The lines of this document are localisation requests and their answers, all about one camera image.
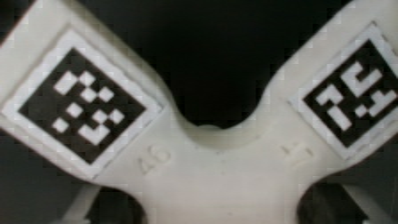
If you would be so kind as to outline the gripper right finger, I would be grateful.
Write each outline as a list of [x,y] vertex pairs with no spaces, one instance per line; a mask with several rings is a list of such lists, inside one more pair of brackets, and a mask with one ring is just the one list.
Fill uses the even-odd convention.
[[296,224],[382,224],[335,183],[316,183],[300,198]]

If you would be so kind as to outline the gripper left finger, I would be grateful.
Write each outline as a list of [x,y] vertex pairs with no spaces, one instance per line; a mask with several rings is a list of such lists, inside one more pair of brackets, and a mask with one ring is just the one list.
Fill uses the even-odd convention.
[[142,207],[119,190],[85,184],[55,224],[142,224]]

